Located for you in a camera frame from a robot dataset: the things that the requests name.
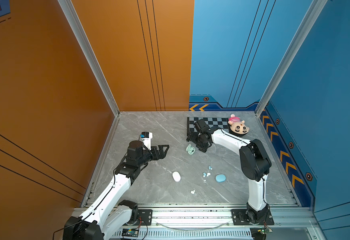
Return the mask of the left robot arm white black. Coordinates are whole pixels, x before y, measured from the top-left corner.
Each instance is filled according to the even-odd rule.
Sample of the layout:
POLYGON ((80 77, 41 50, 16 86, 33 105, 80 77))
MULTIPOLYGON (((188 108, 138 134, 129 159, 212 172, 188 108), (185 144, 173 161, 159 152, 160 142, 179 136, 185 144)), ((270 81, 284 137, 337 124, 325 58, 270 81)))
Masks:
POLYGON ((138 204, 119 201, 132 186, 141 171, 151 161, 166 157, 169 145, 151 146, 150 139, 129 143, 126 154, 112 171, 113 178, 106 189, 81 213, 65 223, 64 240, 109 240, 123 225, 134 224, 138 218, 138 204))

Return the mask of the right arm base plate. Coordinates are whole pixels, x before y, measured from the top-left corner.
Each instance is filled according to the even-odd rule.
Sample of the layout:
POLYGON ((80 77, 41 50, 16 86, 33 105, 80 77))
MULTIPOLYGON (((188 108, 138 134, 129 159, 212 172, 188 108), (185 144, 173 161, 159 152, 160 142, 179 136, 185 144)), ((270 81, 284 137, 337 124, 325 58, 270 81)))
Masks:
POLYGON ((246 209, 233 209, 231 210, 232 220, 235 226, 260 226, 266 224, 266 226, 273 226, 275 224, 271 211, 263 209, 256 212, 246 209))

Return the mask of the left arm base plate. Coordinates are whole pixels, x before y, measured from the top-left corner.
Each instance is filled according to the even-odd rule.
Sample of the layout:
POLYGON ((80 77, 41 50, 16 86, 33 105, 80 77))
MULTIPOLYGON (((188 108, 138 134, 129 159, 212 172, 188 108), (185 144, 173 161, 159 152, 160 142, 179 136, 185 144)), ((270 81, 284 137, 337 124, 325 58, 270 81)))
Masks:
POLYGON ((132 220, 128 221, 123 225, 124 226, 138 226, 140 221, 143 221, 148 226, 151 226, 152 223, 152 209, 138 209, 137 217, 132 216, 132 220))

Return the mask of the mint green earbud case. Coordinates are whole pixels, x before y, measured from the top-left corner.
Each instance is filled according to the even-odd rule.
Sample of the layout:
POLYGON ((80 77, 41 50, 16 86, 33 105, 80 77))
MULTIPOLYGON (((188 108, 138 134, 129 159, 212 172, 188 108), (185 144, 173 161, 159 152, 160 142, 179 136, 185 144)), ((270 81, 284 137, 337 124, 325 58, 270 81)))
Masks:
POLYGON ((186 148, 186 152, 189 154, 189 155, 193 155, 195 152, 196 152, 196 148, 193 147, 191 144, 189 144, 186 148))

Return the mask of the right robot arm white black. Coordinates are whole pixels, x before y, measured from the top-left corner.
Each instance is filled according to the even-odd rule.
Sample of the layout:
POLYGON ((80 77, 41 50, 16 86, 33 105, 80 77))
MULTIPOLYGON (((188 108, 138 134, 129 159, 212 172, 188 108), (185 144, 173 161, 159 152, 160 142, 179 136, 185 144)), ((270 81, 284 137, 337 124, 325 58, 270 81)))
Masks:
POLYGON ((205 153, 213 144, 220 145, 236 153, 240 158, 242 172, 248 179, 249 198, 243 214, 233 213, 234 223, 243 221, 248 225, 274 225, 271 206, 266 200, 267 179, 272 166, 262 141, 247 140, 249 133, 245 121, 235 115, 228 119, 228 130, 208 125, 204 119, 194 122, 194 129, 188 131, 187 141, 205 153))

